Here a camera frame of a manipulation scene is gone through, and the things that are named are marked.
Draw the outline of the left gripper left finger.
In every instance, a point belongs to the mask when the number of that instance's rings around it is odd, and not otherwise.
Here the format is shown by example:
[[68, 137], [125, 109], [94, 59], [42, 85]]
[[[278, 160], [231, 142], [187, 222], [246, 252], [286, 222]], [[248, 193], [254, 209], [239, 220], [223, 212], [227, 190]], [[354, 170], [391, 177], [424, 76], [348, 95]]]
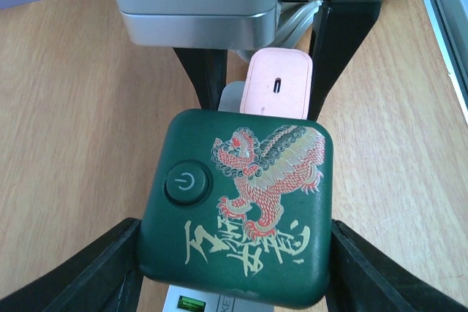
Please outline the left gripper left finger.
[[54, 270], [1, 299], [2, 311], [136, 311], [143, 282], [126, 218]]

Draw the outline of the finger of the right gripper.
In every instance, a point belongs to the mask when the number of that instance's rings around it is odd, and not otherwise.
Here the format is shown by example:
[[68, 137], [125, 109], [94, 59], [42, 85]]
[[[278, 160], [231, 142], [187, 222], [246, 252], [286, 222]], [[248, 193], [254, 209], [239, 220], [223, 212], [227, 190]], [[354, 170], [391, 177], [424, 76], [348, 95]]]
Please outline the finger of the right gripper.
[[200, 107], [217, 110], [226, 85], [227, 50], [173, 48], [197, 94]]

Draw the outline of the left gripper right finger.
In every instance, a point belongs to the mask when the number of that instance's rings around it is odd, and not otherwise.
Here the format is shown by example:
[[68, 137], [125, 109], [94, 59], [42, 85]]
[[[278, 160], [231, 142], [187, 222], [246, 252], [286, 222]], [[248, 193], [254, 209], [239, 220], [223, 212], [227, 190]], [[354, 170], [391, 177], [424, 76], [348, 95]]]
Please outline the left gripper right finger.
[[332, 220], [329, 311], [466, 311], [344, 222]]

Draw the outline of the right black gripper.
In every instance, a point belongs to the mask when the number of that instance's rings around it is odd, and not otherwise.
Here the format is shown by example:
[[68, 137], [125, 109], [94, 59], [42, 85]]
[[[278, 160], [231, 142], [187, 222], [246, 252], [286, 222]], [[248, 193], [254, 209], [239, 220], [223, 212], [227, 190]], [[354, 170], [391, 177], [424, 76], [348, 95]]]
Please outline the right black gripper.
[[380, 0], [326, 0], [320, 6], [309, 48], [313, 61], [309, 120], [318, 119], [327, 95], [377, 22], [380, 8]]

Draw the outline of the pink charger plug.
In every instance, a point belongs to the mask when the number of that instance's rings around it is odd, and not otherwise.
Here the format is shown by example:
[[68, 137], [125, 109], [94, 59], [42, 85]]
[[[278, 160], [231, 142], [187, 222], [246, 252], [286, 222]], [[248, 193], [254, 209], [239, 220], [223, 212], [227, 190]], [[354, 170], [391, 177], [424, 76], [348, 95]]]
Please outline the pink charger plug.
[[267, 47], [249, 62], [240, 112], [280, 118], [307, 118], [313, 62], [301, 50]]

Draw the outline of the white power strip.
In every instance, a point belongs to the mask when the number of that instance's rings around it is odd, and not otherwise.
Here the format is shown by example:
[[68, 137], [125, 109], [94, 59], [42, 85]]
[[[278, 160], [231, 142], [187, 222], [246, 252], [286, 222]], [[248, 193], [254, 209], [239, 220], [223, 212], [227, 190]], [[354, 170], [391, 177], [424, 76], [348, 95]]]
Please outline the white power strip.
[[[237, 113], [240, 110], [243, 90], [242, 81], [227, 84], [223, 89], [218, 110]], [[169, 286], [162, 311], [261, 312], [274, 311], [274, 307], [241, 298]]]

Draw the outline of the green cube plug adapter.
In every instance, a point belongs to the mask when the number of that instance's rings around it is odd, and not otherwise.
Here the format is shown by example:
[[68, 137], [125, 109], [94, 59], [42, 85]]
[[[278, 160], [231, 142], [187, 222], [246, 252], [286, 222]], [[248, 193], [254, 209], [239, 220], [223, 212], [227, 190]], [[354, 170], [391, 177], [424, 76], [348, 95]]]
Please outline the green cube plug adapter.
[[148, 278], [285, 308], [329, 282], [333, 143], [318, 123], [187, 110], [170, 123], [137, 239]]

